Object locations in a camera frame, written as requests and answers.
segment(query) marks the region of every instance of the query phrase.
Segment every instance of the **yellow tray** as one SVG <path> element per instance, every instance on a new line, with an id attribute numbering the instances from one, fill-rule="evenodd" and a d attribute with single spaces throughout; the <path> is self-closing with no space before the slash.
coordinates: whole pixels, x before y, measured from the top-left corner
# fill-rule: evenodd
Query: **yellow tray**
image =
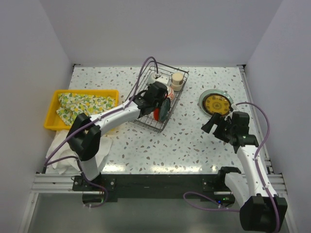
<path id="1" fill-rule="evenodd" d="M 116 106 L 118 105 L 119 92 L 118 90 L 56 90 L 54 92 L 52 101 L 50 103 L 49 112 L 45 118 L 44 128 L 49 130 L 69 130 L 70 126 L 65 125 L 56 110 L 60 107 L 58 101 L 58 94 L 60 93 L 76 93 L 76 94 L 86 94 L 86 95 L 96 95 L 96 96 L 110 96 L 116 100 Z"/>

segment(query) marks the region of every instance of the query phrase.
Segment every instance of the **white towel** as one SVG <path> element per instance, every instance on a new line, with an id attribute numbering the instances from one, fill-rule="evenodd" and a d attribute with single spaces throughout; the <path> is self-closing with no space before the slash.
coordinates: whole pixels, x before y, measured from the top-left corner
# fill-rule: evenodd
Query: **white towel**
<path id="1" fill-rule="evenodd" d="M 58 145 L 65 140 L 66 136 L 68 134 L 68 130 L 62 130 L 58 131 L 56 133 L 56 136 L 54 140 L 51 143 L 51 146 L 47 152 L 46 158 L 53 152 L 53 150 L 58 147 Z M 109 137 L 101 137 L 100 144 L 99 144 L 99 150 L 97 154 L 95 155 L 97 167 L 100 166 L 101 162 L 103 161 L 104 157 L 108 155 L 110 148 L 112 145 L 112 139 Z M 69 144 L 66 143 L 63 145 L 59 151 L 51 158 L 50 161 L 63 158 L 66 156 L 77 156 L 69 147 Z M 64 159 L 62 161 L 56 162 L 52 164 L 53 169 L 56 169 L 59 174 L 63 174 L 66 172 L 66 170 L 69 167 L 74 167 L 77 171 L 79 171 L 77 161 L 75 159 Z"/>

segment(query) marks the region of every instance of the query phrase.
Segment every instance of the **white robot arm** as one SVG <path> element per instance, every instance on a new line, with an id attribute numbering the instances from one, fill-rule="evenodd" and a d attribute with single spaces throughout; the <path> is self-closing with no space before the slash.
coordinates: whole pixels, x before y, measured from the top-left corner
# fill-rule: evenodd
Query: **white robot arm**
<path id="1" fill-rule="evenodd" d="M 86 128 L 87 133 L 80 131 L 68 140 L 70 148 L 78 155 L 79 164 L 89 181 L 100 176 L 95 155 L 99 149 L 101 136 L 125 122 L 150 114 L 156 108 L 161 107 L 167 99 L 167 94 L 166 86 L 160 82 L 155 82 L 150 84 L 147 90 L 138 93 L 116 108 L 92 116 L 85 114 L 77 116 L 68 136 L 98 119 L 97 122 Z"/>
<path id="2" fill-rule="evenodd" d="M 284 198 L 278 197 L 268 179 L 260 155 L 256 153 L 259 144 L 256 137 L 249 134 L 248 124 L 247 113 L 233 112 L 227 118 L 214 113 L 202 130 L 209 133 L 217 125 L 214 136 L 230 143 L 242 163 L 247 184 L 238 168 L 221 168 L 221 178 L 217 181 L 224 182 L 233 192 L 241 208 L 240 222 L 243 229 L 278 232 L 285 218 L 287 203 Z"/>

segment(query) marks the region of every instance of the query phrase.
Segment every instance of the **metal wire basket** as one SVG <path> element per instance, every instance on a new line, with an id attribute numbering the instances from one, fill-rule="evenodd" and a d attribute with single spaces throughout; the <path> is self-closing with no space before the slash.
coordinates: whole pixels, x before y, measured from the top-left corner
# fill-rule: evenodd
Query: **metal wire basket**
<path id="1" fill-rule="evenodd" d="M 178 68 L 174 68 L 171 66 L 168 66 L 166 64 L 157 62 L 158 64 L 158 71 L 161 74 L 165 74 L 167 76 L 169 76 L 169 78 L 172 80 L 172 75 L 176 72 L 179 72 L 181 74 L 183 74 L 184 76 L 184 84 L 181 88 L 180 91 L 175 91 L 175 97 L 171 102 L 171 107 L 170 107 L 170 111 L 169 111 L 169 116 L 168 118 L 164 121 L 164 122 L 160 122 L 154 119 L 154 115 L 153 113 L 147 115 L 147 116 L 143 116 L 139 119 L 133 120 L 131 122 L 133 122 L 134 124 L 140 125 L 146 129 L 150 129 L 152 131 L 155 131 L 157 133 L 160 133 L 164 130 L 165 126 L 167 125 L 168 121 L 171 118 L 171 115 L 174 112 L 175 107 L 177 106 L 177 103 L 180 99 L 180 95 L 182 94 L 184 87 L 186 85 L 187 79 L 188 79 L 188 75 L 189 73 L 187 71 L 178 69 Z M 145 69 L 143 70 L 142 76 L 140 78 L 139 84 L 138 84 L 138 92 L 146 90 L 148 88 L 148 84 L 147 84 L 147 80 L 148 77 L 151 73 L 156 71 L 156 67 L 155 67 L 155 62 L 154 61 L 150 61 L 147 66 L 145 67 Z M 131 90 L 130 94 L 128 95 L 127 99 L 133 94 L 133 90 L 134 88 Z"/>

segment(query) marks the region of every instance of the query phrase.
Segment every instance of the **table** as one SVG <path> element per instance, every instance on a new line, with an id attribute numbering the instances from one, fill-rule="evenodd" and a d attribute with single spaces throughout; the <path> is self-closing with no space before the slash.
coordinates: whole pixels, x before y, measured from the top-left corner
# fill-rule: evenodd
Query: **table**
<path id="1" fill-rule="evenodd" d="M 117 89 L 120 102 L 130 93 L 140 67 L 74 68 L 69 89 Z M 211 174 L 222 166 L 243 167 L 230 144 L 201 130 L 209 116 L 199 107 L 201 93 L 217 88 L 235 103 L 246 101 L 238 67 L 180 67 L 189 78 L 165 130 L 155 133 L 131 122 L 108 133 L 113 139 L 103 161 L 102 173 L 114 174 Z M 250 134 L 257 134 L 249 106 L 239 107 L 251 116 Z M 47 173 L 55 173 L 51 168 Z"/>

